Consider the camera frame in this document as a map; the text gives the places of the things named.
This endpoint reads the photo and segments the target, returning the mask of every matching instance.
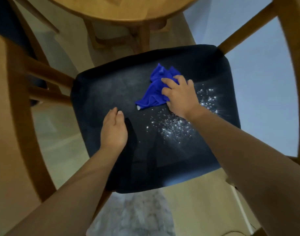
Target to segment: person's right arm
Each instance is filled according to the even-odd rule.
[[[170,110],[189,121],[208,144],[268,235],[300,235],[300,166],[200,106],[192,80],[163,78]]]

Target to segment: microfiber cloth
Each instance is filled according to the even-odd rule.
[[[150,81],[152,83],[148,87],[143,98],[135,102],[137,105],[137,109],[140,110],[153,106],[159,106],[161,104],[165,104],[166,101],[169,101],[168,97],[161,94],[162,89],[164,87],[168,87],[165,83],[161,81],[161,78],[172,79],[175,83],[179,84],[177,79],[173,78],[176,75],[180,75],[180,72],[176,70],[173,66],[169,70],[166,70],[159,63],[150,76]]]

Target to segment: forearm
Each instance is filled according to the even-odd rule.
[[[291,234],[295,230],[298,233],[300,166],[205,108],[193,113],[188,120],[204,138],[265,230],[271,235]]]
[[[7,235],[85,235],[120,152],[100,149]]]

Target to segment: black leather cushion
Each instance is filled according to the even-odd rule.
[[[113,107],[124,112],[128,143],[106,188],[139,192],[183,182],[220,167],[197,131],[169,112],[166,104],[138,111],[150,74],[174,66],[192,79],[199,101],[240,127],[228,60],[215,46],[195,45],[128,56],[78,74],[71,92],[73,108],[91,157],[100,147],[102,122]]]
[[[27,55],[37,59],[28,37],[7,0],[0,0],[0,35],[21,46]],[[42,79],[34,76],[28,76],[28,79],[34,86],[47,88],[46,82]],[[30,100],[31,105],[35,105],[37,102],[36,100]]]

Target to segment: gray rug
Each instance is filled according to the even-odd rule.
[[[159,189],[113,193],[87,236],[175,236],[168,203]]]

